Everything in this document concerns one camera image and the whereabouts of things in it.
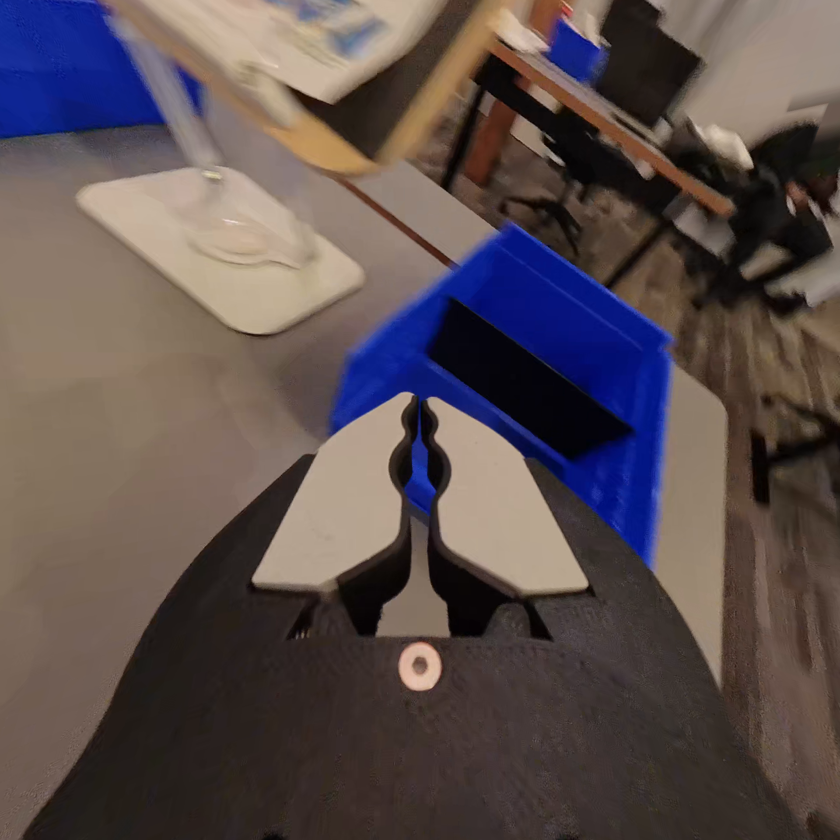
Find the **wooden office desk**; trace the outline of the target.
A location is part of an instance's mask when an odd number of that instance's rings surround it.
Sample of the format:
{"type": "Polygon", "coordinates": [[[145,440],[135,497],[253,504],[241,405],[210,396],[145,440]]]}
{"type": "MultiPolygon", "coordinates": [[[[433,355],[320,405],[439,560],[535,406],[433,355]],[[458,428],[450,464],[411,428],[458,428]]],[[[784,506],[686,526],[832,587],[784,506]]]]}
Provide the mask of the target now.
{"type": "Polygon", "coordinates": [[[608,100],[591,87],[573,80],[543,56],[522,53],[495,38],[488,48],[488,57],[479,63],[478,70],[472,74],[472,80],[476,84],[476,90],[469,100],[465,117],[459,125],[439,182],[447,192],[451,190],[453,181],[466,160],[480,105],[486,95],[496,98],[516,116],[528,120],[544,133],[553,128],[556,122],[554,112],[529,93],[530,87],[547,92],[559,105],[576,113],[598,130],[602,137],[615,142],[631,160],[650,165],[655,174],[665,178],[679,190],[678,197],[669,206],[668,213],[651,227],[609,276],[605,284],[609,291],[616,291],[637,263],[664,236],[676,230],[673,216],[680,214],[691,204],[704,207],[710,214],[721,219],[732,215],[734,204],[729,198],[680,169],[662,150],[622,122],[623,113],[608,100]]]}

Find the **white document stand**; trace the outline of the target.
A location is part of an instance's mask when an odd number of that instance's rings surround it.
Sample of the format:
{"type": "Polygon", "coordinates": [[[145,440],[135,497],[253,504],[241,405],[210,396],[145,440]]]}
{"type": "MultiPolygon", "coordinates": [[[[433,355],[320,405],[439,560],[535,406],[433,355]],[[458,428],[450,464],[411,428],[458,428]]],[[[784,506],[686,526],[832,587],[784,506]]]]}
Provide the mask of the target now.
{"type": "Polygon", "coordinates": [[[268,77],[236,80],[210,38],[188,33],[193,2],[203,1],[107,2],[186,167],[88,185],[77,204],[222,324],[272,335],[364,284],[363,269],[314,230],[306,170],[354,178],[412,155],[508,2],[445,2],[405,57],[332,104],[268,77]],[[225,163],[179,70],[278,142],[290,162],[280,197],[225,163]]]}

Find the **printed instruction sheet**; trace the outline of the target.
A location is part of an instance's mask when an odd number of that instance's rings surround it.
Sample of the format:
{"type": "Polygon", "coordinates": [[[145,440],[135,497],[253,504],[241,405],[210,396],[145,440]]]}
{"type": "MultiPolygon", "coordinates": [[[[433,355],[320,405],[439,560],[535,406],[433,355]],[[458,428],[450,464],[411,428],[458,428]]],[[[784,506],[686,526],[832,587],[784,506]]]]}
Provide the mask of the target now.
{"type": "Polygon", "coordinates": [[[417,45],[443,1],[193,2],[190,35],[213,43],[237,81],[268,77],[329,104],[417,45]]]}

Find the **black bin divider panel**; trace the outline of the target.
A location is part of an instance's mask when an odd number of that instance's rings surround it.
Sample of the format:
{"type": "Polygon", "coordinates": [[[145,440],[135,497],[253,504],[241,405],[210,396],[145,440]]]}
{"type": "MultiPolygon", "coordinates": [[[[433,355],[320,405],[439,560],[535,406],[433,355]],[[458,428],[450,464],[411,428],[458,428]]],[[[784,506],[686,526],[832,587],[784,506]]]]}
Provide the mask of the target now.
{"type": "Polygon", "coordinates": [[[455,298],[447,299],[427,354],[567,459],[635,434],[628,422],[455,298]]]}

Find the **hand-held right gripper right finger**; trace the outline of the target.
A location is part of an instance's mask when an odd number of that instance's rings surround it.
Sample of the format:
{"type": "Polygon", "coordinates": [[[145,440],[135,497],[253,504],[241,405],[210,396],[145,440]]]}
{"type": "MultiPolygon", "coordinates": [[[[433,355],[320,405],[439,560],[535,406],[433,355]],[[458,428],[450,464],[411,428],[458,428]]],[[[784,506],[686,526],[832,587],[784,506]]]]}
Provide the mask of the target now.
{"type": "Polygon", "coordinates": [[[434,487],[428,569],[453,636],[480,636],[497,610],[521,607],[530,634],[536,600],[590,589],[524,456],[438,397],[421,405],[434,487]]]}

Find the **small blue box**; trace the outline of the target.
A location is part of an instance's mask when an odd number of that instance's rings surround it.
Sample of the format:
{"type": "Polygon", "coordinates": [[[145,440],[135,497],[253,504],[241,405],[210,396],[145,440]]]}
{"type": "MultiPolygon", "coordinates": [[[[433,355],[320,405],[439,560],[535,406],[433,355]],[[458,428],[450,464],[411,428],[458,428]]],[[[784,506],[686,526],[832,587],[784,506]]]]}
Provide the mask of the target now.
{"type": "Polygon", "coordinates": [[[602,77],[610,52],[611,46],[604,38],[598,37],[592,41],[568,19],[558,17],[554,22],[546,58],[573,80],[592,87],[602,77]]]}

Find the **blue bin with divider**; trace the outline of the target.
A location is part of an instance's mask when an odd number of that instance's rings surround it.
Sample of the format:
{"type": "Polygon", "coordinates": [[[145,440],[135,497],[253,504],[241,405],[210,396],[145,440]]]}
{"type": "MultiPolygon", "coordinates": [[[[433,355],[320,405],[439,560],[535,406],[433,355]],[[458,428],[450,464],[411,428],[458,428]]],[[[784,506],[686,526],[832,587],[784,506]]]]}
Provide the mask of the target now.
{"type": "Polygon", "coordinates": [[[536,459],[652,568],[658,538],[671,337],[515,225],[391,313],[345,357],[331,434],[399,392],[439,397],[536,459]],[[455,298],[628,422],[635,434],[567,459],[431,361],[455,298]]]}

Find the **black office chair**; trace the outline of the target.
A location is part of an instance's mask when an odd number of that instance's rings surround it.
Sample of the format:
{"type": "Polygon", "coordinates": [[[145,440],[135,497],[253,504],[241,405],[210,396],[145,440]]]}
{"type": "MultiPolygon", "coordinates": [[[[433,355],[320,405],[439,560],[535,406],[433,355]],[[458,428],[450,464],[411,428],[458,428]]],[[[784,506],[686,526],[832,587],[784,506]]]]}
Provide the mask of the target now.
{"type": "Polygon", "coordinates": [[[497,210],[503,217],[508,218],[510,207],[517,204],[536,213],[542,227],[550,222],[555,222],[571,247],[574,257],[579,258],[581,256],[580,240],[583,227],[566,206],[574,187],[575,184],[568,184],[560,196],[553,197],[505,196],[497,205],[497,210]]]}
{"type": "Polygon", "coordinates": [[[773,294],[771,288],[828,257],[838,241],[838,127],[793,123],[767,135],[750,154],[754,178],[735,200],[736,210],[728,220],[733,244],[692,306],[719,303],[727,308],[761,298],[772,312],[792,314],[807,305],[806,295],[773,294]],[[742,269],[766,245],[782,249],[786,257],[746,278],[742,269]]]}

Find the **black computer monitor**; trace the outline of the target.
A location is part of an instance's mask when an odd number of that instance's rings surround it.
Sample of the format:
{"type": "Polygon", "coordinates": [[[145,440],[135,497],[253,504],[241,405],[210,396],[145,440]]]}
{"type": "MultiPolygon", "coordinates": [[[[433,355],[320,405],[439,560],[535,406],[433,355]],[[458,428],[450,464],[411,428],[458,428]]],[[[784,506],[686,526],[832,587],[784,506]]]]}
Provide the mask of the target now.
{"type": "Polygon", "coordinates": [[[594,89],[647,129],[669,119],[705,68],[694,51],[661,27],[662,11],[646,1],[613,1],[602,21],[608,47],[594,89]]]}

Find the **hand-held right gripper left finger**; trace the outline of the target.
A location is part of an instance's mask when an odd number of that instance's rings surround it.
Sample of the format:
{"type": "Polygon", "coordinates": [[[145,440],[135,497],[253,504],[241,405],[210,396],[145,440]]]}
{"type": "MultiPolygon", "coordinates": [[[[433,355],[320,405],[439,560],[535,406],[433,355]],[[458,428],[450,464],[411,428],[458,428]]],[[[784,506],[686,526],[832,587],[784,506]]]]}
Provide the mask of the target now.
{"type": "Polygon", "coordinates": [[[398,393],[331,436],[313,457],[256,567],[260,591],[338,600],[361,636],[409,582],[419,398],[398,393]]]}

